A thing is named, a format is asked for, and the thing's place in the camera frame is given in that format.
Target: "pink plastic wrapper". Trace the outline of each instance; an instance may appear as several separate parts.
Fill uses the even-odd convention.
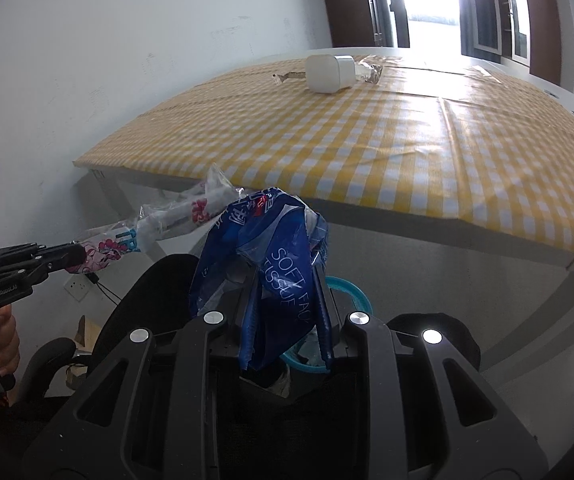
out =
[[[86,260],[67,270],[72,274],[96,272],[125,254],[147,252],[155,241],[192,232],[243,196],[243,189],[232,186],[213,164],[205,181],[183,191],[175,200],[142,205],[135,218],[87,231],[80,242]]]

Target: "blue plastic bag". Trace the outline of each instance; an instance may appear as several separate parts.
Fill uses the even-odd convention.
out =
[[[257,267],[257,290],[243,320],[240,367],[259,370],[314,325],[327,341],[312,264],[326,261],[326,222],[297,197],[269,188],[231,203],[209,231],[190,290],[196,316],[225,279],[232,259]],[[330,349],[321,355],[330,358]]]

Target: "electrical socket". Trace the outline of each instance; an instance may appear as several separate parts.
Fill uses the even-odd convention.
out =
[[[82,274],[72,274],[65,283],[65,290],[71,294],[76,301],[83,301],[90,287],[91,282]]]

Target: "checkered tablecloth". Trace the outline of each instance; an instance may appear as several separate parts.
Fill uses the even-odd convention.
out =
[[[531,84],[480,67],[393,57],[377,85],[315,94],[234,70],[138,116],[77,166],[203,178],[435,218],[574,252],[574,117]]]

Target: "white tabletop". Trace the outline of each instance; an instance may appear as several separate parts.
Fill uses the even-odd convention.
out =
[[[388,47],[378,47],[378,46],[352,46],[346,48],[320,48],[317,50],[307,50],[301,54],[278,54],[278,56],[269,56],[262,59],[256,60],[251,64],[269,63],[272,61],[282,61],[287,59],[302,59],[304,57],[310,56],[311,54],[336,54],[336,56],[355,56],[359,54],[367,54],[374,56],[403,56],[407,59],[417,58],[419,60],[430,62],[432,59],[439,61],[441,64],[453,63],[456,67],[464,66],[481,66],[482,68],[488,70],[489,72],[503,72],[505,74],[522,79],[532,85],[537,86],[548,94],[553,94],[553,98],[557,98],[561,105],[567,110],[574,113],[574,94],[571,92],[560,88],[560,86],[554,85],[549,81],[545,81],[539,77],[535,77],[530,74],[524,74],[519,70],[516,70],[510,66],[501,65],[491,61],[486,61],[484,59],[478,59],[477,57],[469,56],[445,56],[436,53],[433,58],[427,58],[425,53],[419,53],[414,51],[412,48],[388,48]]]

